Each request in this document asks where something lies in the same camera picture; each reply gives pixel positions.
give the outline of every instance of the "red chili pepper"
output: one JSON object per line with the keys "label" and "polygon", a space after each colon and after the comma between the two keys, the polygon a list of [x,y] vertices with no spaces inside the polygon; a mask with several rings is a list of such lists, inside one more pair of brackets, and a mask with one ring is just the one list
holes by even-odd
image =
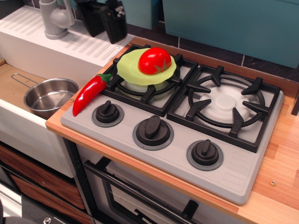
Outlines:
{"label": "red chili pepper", "polygon": [[74,117],[76,117],[95,96],[106,88],[110,77],[111,74],[97,74],[83,87],[74,102]]}

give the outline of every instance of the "green plate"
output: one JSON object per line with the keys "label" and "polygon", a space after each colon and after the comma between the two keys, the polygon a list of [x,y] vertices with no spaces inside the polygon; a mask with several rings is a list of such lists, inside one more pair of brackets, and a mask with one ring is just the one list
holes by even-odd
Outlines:
{"label": "green plate", "polygon": [[136,49],[121,57],[117,63],[118,74],[127,82],[137,85],[154,85],[164,82],[173,76],[177,65],[171,56],[171,66],[163,72],[146,75],[139,71],[138,62],[141,55],[149,48]]}

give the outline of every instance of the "pepper stem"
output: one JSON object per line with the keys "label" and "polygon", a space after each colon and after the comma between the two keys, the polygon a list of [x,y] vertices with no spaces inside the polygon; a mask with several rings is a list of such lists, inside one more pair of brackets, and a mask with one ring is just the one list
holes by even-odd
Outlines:
{"label": "pepper stem", "polygon": [[101,76],[102,80],[105,83],[109,83],[110,82],[111,74],[97,74],[97,76]]}

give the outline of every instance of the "oven handle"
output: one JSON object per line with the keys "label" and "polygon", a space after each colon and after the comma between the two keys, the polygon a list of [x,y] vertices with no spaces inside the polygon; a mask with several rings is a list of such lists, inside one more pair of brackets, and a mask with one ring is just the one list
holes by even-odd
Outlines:
{"label": "oven handle", "polygon": [[148,206],[156,209],[157,211],[162,212],[163,214],[167,215],[173,220],[178,221],[182,224],[196,224],[195,222],[191,221],[192,216],[194,215],[196,209],[198,208],[198,204],[195,201],[190,200],[186,208],[184,209],[183,214],[180,215],[179,213],[168,209],[167,207],[165,207],[163,204],[159,203],[155,199],[149,197],[148,195],[142,193],[138,189],[128,185],[124,181],[116,178],[112,174],[105,171],[104,169],[109,164],[110,161],[111,160],[106,157],[102,157],[102,159],[100,159],[97,165],[94,165],[90,161],[86,161],[84,163],[84,168],[92,172],[93,174],[97,175],[99,178],[103,179],[104,181],[112,184],[113,186],[124,191],[125,193],[138,199],[139,201],[147,204]]}

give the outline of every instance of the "drawer front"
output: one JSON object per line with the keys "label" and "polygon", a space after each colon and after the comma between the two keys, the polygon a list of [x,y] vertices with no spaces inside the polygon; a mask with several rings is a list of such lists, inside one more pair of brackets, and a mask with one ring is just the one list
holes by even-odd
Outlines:
{"label": "drawer front", "polygon": [[75,184],[69,183],[49,170],[45,170],[23,156],[14,153],[7,146],[0,144],[0,159],[14,170],[54,192],[69,203],[85,209],[79,190]]}
{"label": "drawer front", "polygon": [[79,210],[71,207],[69,204],[65,203],[64,201],[56,198],[55,196],[49,194],[48,192],[36,187],[35,185],[20,179],[15,175],[11,175],[13,180],[19,186],[21,191],[27,195],[28,197],[37,200],[58,212],[67,215],[74,220],[82,223],[82,224],[92,224],[88,215]]}

